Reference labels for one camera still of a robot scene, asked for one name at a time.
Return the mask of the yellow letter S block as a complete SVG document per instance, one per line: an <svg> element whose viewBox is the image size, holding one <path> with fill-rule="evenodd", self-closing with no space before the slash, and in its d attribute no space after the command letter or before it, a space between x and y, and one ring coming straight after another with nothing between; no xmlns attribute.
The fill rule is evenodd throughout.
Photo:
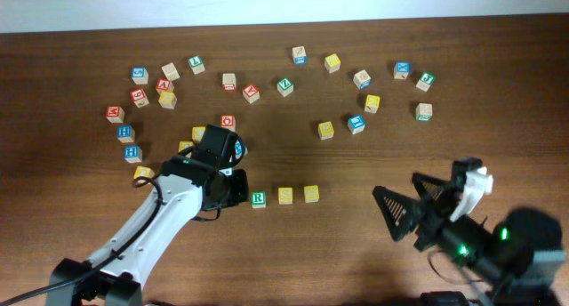
<svg viewBox="0 0 569 306"><path fill-rule="evenodd" d="M290 205L293 202L293 189L290 187L279 188L278 202L280 205Z"/></svg>
<svg viewBox="0 0 569 306"><path fill-rule="evenodd" d="M304 198L306 203L316 203L319 201L319 188L317 185L304 187Z"/></svg>

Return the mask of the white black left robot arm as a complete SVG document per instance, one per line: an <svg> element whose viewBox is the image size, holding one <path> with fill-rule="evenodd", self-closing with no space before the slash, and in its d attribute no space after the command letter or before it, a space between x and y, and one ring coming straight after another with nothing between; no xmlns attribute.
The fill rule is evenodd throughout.
<svg viewBox="0 0 569 306"><path fill-rule="evenodd" d="M96 297L107 305L141 305L142 289L156 263L190 221L217 220L221 212L248 199L246 173L238 168L244 143L234 132L205 128L195 147L163 162L157 176L134 185L151 188L125 225L85 261L63 260L52 272L56 287L49 305L80 305Z"/></svg>

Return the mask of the green letter R block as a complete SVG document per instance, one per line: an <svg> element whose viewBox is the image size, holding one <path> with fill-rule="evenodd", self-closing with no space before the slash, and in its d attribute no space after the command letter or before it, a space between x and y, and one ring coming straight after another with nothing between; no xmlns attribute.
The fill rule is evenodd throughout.
<svg viewBox="0 0 569 306"><path fill-rule="evenodd" d="M266 193L264 191L254 191L251 194L251 204L253 208L265 208L267 205Z"/></svg>

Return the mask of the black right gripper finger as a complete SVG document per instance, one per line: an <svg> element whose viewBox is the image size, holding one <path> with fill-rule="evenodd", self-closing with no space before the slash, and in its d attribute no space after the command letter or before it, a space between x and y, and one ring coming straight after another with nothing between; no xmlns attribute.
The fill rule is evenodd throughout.
<svg viewBox="0 0 569 306"><path fill-rule="evenodd" d="M453 203L453 184L450 181L438 179L423 173L413 173L412 184L423 204Z"/></svg>
<svg viewBox="0 0 569 306"><path fill-rule="evenodd" d="M395 242L402 240L418 226L422 217L419 201L383 186L373 189L373 197Z"/></svg>

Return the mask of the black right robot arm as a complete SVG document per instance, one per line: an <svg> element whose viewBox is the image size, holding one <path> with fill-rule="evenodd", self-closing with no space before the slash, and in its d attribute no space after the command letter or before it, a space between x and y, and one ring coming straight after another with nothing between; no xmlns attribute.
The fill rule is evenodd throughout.
<svg viewBox="0 0 569 306"><path fill-rule="evenodd" d="M373 189L396 242L414 233L414 248L429 255L445 254L461 274L461 283L485 282L479 305L557 305L552 289L564 265L561 223L532 207L512 209L493 230L470 218L482 197L493 191L493 176L479 158L453 162L448 181L414 173L417 199L383 186Z"/></svg>

